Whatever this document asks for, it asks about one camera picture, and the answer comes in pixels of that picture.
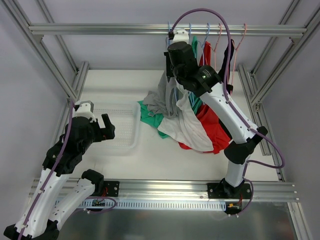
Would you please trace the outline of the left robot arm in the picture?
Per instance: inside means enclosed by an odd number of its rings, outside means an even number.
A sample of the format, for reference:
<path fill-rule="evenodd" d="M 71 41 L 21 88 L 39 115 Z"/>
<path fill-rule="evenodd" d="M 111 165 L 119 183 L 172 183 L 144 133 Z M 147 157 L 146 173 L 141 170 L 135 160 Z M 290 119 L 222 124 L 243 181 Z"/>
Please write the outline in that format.
<path fill-rule="evenodd" d="M 115 126 L 102 114 L 104 127 L 85 116 L 71 117 L 65 133 L 46 153 L 38 186 L 21 219 L 4 230 L 10 240 L 56 240 L 62 226 L 88 197 L 104 197 L 104 176 L 92 169 L 84 171 L 76 186 L 55 205 L 56 199 L 75 167 L 93 143 L 112 140 Z"/>

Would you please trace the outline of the grey tank top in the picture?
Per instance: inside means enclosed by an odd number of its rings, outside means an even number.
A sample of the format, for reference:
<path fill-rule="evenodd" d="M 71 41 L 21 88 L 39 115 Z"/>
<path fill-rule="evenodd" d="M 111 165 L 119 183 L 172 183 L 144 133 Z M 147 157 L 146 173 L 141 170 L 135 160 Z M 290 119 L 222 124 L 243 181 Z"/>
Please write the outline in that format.
<path fill-rule="evenodd" d="M 172 119 L 178 116 L 177 101 L 179 93 L 176 89 L 175 79 L 168 76 L 167 73 L 167 63 L 165 63 L 157 89 L 150 90 L 142 102 L 146 105 L 147 110 L 153 114 L 162 114 L 164 118 Z"/>

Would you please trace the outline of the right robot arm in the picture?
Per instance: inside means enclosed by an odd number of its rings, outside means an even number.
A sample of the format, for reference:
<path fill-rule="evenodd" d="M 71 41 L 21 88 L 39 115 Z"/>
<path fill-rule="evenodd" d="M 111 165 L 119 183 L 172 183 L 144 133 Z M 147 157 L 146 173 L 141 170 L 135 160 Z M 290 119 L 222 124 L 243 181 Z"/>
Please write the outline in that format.
<path fill-rule="evenodd" d="M 213 192 L 221 197 L 238 197 L 245 183 L 245 164 L 267 134 L 267 129 L 250 122 L 232 103 L 221 76 L 210 65 L 198 64 L 190 44 L 184 41 L 172 43 L 165 56 L 177 82 L 205 102 L 231 135 L 232 141 L 223 151 L 228 159 L 226 176 Z"/>

